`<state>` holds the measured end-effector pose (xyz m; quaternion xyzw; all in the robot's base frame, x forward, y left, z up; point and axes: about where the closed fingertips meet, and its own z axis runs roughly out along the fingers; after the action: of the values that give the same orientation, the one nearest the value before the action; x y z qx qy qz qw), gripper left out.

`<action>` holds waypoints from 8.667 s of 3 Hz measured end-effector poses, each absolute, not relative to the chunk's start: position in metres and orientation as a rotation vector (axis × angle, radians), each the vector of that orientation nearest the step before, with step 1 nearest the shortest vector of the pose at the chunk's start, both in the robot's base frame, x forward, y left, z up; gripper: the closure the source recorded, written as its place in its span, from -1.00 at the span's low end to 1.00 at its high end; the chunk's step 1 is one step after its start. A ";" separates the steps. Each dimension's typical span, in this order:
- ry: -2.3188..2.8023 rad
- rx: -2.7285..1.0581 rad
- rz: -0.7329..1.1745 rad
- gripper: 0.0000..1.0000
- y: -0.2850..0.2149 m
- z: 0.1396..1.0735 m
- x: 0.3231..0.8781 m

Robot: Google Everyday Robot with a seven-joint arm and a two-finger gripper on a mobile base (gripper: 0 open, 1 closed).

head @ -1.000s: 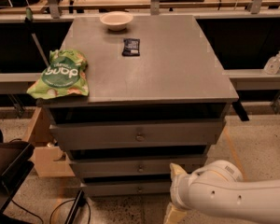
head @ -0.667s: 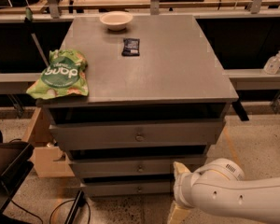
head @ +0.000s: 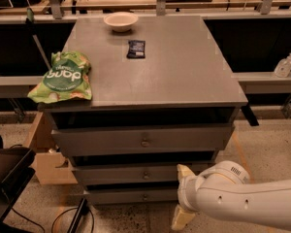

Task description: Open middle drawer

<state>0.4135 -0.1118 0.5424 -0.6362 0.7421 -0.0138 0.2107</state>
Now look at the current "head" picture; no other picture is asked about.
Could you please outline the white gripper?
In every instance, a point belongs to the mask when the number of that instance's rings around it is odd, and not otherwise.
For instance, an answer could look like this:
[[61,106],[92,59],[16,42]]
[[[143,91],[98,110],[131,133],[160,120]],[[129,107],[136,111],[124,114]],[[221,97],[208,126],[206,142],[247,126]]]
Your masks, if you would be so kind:
[[196,206],[193,200],[196,195],[196,175],[186,165],[178,164],[178,202],[176,205],[171,228],[175,231],[182,230],[194,217]]

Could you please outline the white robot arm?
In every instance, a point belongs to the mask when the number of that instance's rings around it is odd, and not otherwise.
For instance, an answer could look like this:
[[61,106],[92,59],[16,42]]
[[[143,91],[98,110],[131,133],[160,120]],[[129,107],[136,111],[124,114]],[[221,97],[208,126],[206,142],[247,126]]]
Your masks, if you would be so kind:
[[178,204],[172,222],[183,229],[198,212],[229,221],[249,222],[291,231],[291,180],[251,183],[245,169],[222,161],[196,175],[178,169]]

